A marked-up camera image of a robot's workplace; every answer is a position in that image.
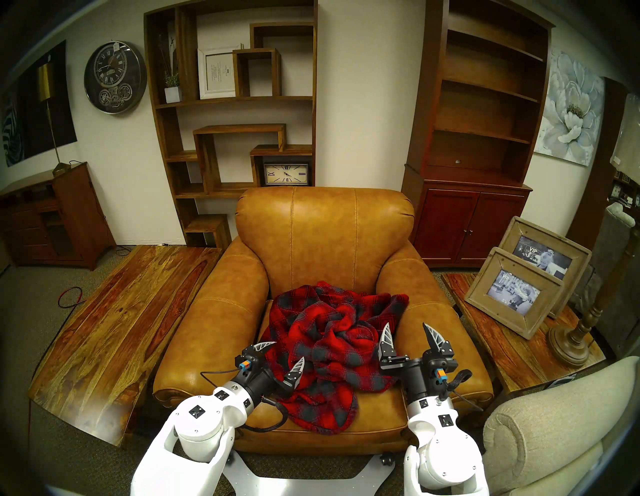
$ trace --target potted plant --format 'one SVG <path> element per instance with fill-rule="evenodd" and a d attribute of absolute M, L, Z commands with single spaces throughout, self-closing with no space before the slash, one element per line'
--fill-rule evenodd
<path fill-rule="evenodd" d="M 164 56 L 164 50 L 160 50 L 164 63 L 164 96 L 167 103 L 182 102 L 182 89 L 180 88 L 180 76 L 178 75 L 178 64 L 175 57 L 175 44 L 173 38 L 169 44 L 171 63 Z"/>

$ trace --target floor lamp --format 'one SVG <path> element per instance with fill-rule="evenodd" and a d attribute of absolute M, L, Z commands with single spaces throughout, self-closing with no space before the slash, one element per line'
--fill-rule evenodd
<path fill-rule="evenodd" d="M 51 110 L 49 109 L 49 99 L 55 94 L 53 86 L 53 64 L 47 62 L 44 65 L 38 67 L 38 96 L 40 102 L 47 102 L 47 119 L 49 120 L 49 129 L 51 130 L 51 139 L 53 140 L 53 147 L 56 150 L 56 157 L 58 158 L 58 165 L 53 170 L 54 177 L 64 174 L 71 169 L 71 164 L 65 164 L 60 161 L 58 155 L 58 147 L 56 146 L 56 137 L 53 134 L 53 125 L 51 124 Z"/>
<path fill-rule="evenodd" d="M 611 157 L 611 164 L 632 180 L 640 183 L 640 97 L 628 95 L 625 102 L 625 114 L 620 126 L 618 142 Z M 589 358 L 589 348 L 584 337 L 597 324 L 598 319 L 620 287 L 627 273 L 629 263 L 640 244 L 640 215 L 636 207 L 632 215 L 636 225 L 631 228 L 629 241 L 620 259 L 602 285 L 591 308 L 583 315 L 575 328 L 556 326 L 547 334 L 549 347 L 561 362 L 570 367 L 580 367 Z"/>

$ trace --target wall clock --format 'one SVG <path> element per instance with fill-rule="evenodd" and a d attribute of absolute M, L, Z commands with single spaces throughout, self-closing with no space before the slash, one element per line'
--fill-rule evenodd
<path fill-rule="evenodd" d="M 147 69 L 138 50 L 125 42 L 98 47 L 84 69 L 84 90 L 89 101 L 107 114 L 135 106 L 147 87 Z"/>
<path fill-rule="evenodd" d="M 308 186 L 308 164 L 265 164 L 265 186 Z"/>

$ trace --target red plaid blanket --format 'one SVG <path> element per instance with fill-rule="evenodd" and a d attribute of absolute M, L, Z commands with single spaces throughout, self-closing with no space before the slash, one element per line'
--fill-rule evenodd
<path fill-rule="evenodd" d="M 305 357 L 295 393 L 281 403 L 297 425 L 322 434 L 344 431 L 355 418 L 354 388 L 382 392 L 395 378 L 380 373 L 379 332 L 396 325 L 409 303 L 405 294 L 358 294 L 326 282 L 277 296 L 263 341 L 275 341 L 266 358 L 275 376 Z"/>

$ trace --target wooden photo frame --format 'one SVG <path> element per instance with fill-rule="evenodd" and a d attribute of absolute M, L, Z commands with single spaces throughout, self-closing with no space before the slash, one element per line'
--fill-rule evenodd
<path fill-rule="evenodd" d="M 554 306 L 562 281 L 521 258 L 492 248 L 465 301 L 531 339 Z"/>
<path fill-rule="evenodd" d="M 563 311 L 591 260 L 591 252 L 585 247 L 520 217 L 511 219 L 499 248 L 562 281 L 561 295 L 549 311 L 553 319 Z M 552 251 L 550 263 L 541 266 L 542 257 L 549 251 Z"/>

